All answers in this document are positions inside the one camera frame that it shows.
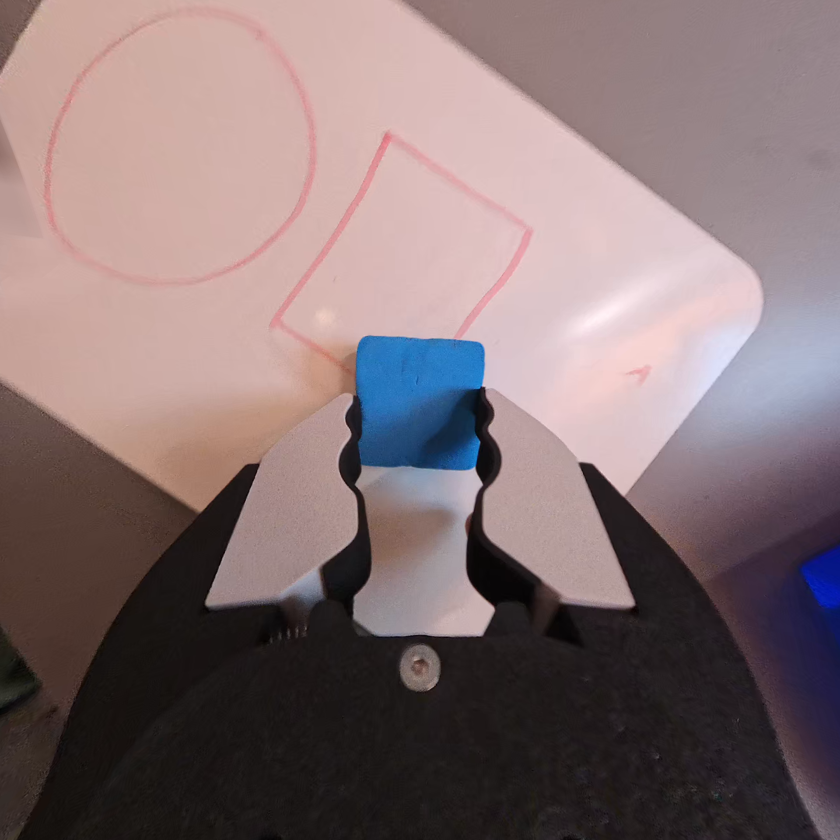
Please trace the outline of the blue whiteboard eraser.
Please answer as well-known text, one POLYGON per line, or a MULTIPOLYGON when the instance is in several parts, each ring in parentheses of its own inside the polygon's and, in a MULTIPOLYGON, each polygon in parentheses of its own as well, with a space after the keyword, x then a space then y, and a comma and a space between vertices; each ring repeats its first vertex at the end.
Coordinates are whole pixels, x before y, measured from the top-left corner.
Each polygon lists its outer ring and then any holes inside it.
POLYGON ((377 468, 476 467, 476 400, 486 352, 479 342, 368 335, 355 357, 360 460, 377 468))

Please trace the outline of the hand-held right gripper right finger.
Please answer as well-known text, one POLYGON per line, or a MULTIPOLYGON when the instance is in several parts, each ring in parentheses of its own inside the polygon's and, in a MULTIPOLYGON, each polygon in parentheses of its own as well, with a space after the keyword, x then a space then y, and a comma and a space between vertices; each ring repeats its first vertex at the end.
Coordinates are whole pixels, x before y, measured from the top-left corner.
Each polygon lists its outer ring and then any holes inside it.
POLYGON ((563 624, 569 606, 636 608, 579 460, 555 433, 492 388, 476 398, 480 488, 466 570, 494 607, 520 605, 531 625, 563 624))

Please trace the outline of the white whiteboard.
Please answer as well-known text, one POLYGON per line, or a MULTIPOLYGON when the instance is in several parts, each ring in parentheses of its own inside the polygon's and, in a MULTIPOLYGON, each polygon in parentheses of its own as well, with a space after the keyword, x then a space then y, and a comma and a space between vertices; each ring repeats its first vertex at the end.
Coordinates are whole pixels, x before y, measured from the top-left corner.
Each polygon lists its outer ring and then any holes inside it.
POLYGON ((627 492, 755 330, 739 257, 398 2, 43 2, 2 73, 41 235, 2 381, 200 511, 365 335, 627 492))

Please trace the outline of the blue plastic bin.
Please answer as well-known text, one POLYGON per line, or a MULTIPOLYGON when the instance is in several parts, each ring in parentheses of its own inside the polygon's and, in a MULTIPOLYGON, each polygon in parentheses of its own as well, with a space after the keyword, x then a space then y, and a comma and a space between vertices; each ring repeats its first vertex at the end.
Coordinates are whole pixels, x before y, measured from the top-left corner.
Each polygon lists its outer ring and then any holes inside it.
POLYGON ((839 545, 804 562, 800 573, 819 607, 825 612, 837 613, 839 610, 839 545))

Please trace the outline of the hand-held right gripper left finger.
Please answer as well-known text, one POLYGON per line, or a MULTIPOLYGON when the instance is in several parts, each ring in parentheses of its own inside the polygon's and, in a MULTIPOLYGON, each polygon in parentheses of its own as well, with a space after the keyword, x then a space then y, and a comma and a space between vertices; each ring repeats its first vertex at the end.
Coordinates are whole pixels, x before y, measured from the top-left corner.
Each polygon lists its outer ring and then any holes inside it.
POLYGON ((277 606, 300 624, 330 600, 354 614, 372 567, 360 440, 360 401, 341 393, 266 451, 206 595, 209 610, 277 606))

